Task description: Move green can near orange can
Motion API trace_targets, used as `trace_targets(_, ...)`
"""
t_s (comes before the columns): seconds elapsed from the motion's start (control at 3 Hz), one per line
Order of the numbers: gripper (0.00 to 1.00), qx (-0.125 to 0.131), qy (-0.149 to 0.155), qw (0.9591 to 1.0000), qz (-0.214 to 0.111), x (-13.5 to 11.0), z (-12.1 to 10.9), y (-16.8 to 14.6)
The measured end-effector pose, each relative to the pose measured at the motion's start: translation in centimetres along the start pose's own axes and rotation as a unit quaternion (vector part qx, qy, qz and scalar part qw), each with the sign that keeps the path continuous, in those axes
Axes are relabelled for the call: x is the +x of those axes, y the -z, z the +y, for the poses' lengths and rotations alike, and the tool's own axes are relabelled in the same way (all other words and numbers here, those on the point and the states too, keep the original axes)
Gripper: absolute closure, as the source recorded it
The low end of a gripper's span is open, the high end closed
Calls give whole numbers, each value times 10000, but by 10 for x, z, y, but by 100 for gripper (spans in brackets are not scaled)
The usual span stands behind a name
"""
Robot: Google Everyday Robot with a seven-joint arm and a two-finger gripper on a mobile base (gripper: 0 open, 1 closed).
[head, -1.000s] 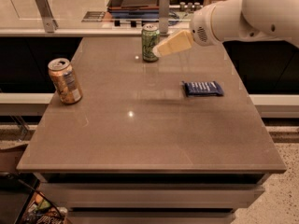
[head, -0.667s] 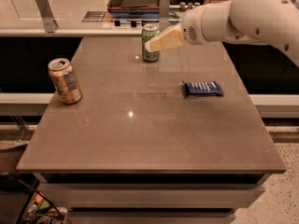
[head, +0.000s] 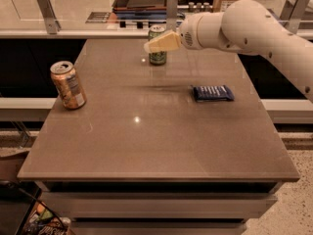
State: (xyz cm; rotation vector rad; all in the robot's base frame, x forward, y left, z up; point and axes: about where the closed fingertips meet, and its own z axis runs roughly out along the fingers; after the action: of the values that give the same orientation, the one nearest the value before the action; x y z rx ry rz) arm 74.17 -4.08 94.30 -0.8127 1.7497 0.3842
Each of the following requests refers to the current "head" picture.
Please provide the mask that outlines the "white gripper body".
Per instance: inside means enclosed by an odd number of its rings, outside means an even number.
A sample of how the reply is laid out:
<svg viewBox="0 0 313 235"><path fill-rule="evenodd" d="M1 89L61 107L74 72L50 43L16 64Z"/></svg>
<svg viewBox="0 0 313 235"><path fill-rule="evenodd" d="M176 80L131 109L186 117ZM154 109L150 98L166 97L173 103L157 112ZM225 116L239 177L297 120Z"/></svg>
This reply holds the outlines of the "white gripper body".
<svg viewBox="0 0 313 235"><path fill-rule="evenodd" d="M198 40L198 25L201 18L202 14L191 15L183 20L179 26L181 42L187 49L201 49L201 44Z"/></svg>

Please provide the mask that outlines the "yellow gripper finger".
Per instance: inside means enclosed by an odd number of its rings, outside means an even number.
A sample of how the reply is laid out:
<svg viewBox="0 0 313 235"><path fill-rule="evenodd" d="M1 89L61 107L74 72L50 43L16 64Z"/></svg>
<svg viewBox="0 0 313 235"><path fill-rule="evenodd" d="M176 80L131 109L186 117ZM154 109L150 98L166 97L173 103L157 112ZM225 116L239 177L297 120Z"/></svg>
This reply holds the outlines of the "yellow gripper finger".
<svg viewBox="0 0 313 235"><path fill-rule="evenodd" d="M181 45L180 36L173 30L167 30L161 35L144 44L147 53L166 52L177 50Z"/></svg>

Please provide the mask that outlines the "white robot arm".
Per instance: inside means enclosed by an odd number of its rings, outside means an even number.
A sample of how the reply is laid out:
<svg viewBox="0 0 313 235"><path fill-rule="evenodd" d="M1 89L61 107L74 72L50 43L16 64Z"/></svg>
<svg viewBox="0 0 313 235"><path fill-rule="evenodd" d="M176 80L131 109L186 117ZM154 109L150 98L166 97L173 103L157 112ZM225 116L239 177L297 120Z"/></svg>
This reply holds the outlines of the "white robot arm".
<svg viewBox="0 0 313 235"><path fill-rule="evenodd" d="M254 0L236 1L220 13L191 15L177 31L168 30L149 40L144 49L156 53L180 46L259 55L313 101L313 43L285 29Z"/></svg>

